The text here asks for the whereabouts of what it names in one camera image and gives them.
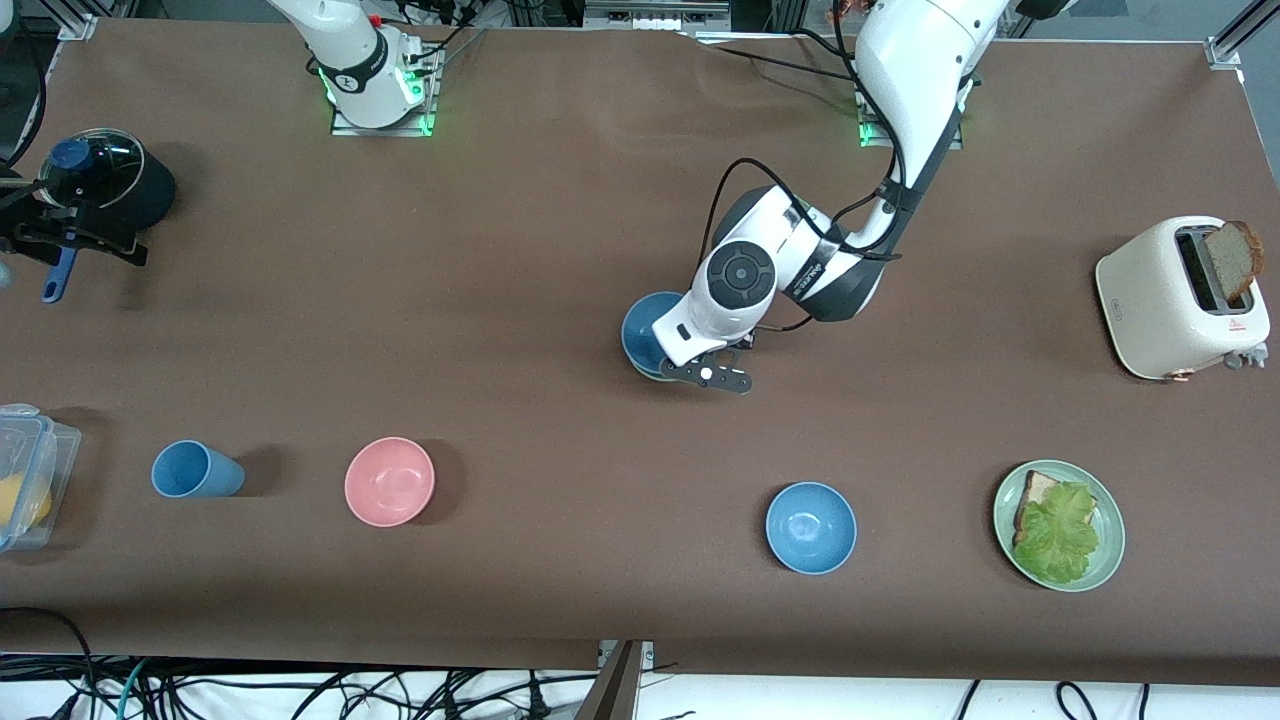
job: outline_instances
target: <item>clear food container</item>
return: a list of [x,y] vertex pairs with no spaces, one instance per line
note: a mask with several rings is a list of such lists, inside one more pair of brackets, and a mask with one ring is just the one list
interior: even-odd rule
[[37,407],[0,406],[0,552],[49,542],[79,441]]

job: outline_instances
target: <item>teal cable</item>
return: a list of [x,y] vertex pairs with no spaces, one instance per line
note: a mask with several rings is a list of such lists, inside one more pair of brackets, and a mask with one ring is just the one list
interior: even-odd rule
[[129,702],[129,693],[133,691],[133,684],[138,682],[138,675],[142,674],[142,666],[147,664],[147,659],[143,657],[133,666],[129,673],[129,679],[124,680],[124,687],[120,688],[120,705],[115,707],[115,720],[124,720],[124,706]]

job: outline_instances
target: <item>blue bowl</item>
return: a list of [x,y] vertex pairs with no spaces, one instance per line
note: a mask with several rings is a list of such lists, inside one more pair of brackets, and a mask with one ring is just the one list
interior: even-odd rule
[[845,564],[858,542],[858,520],[835,489],[822,483],[782,488],[764,516],[764,537],[783,565],[823,575]]
[[669,290],[646,295],[622,319],[622,351],[635,369],[649,379],[669,379],[662,377],[662,361],[667,359],[667,354],[653,334],[653,323],[675,307],[681,297],[681,293]]

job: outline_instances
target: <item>bowl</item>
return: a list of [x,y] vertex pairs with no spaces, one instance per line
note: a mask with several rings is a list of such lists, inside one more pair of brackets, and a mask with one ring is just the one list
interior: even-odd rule
[[653,334],[653,323],[675,307],[681,297],[669,290],[646,295],[636,300],[622,319],[622,351],[631,365],[652,380],[672,382],[662,377],[662,361],[667,359],[667,352]]
[[[1027,487],[1027,473],[1032,470],[1038,470],[1059,482],[1084,483],[1089,487],[1089,495],[1098,501],[1098,507],[1091,521],[1094,532],[1098,533],[1098,547],[1089,553],[1089,568],[1084,571],[1084,577],[1070,583],[1042,580],[1019,565],[1014,556],[1014,533],[1016,532],[1014,519],[1018,516],[1018,505],[1021,502],[1023,491]],[[1014,468],[996,491],[991,518],[996,525],[996,543],[1000,544],[1000,550],[1005,551],[1005,557],[1009,557],[1019,573],[1027,575],[1036,584],[1050,589],[1060,592],[1092,591],[1111,579],[1124,557],[1124,518],[1120,516],[1120,507],[1097,478],[1070,462],[1033,460]]]
[[435,468],[422,446],[402,437],[376,439],[347,468],[347,507],[375,528],[408,523],[435,491]]
[[858,521],[845,497],[822,483],[782,488],[764,516],[764,537],[778,560],[805,575],[845,564],[858,541]]

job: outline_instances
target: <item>pink bowl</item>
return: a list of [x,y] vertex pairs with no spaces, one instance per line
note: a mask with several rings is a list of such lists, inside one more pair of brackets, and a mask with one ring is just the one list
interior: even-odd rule
[[384,437],[365,446],[347,468],[347,507],[375,528],[412,520],[435,489],[435,468],[420,445]]

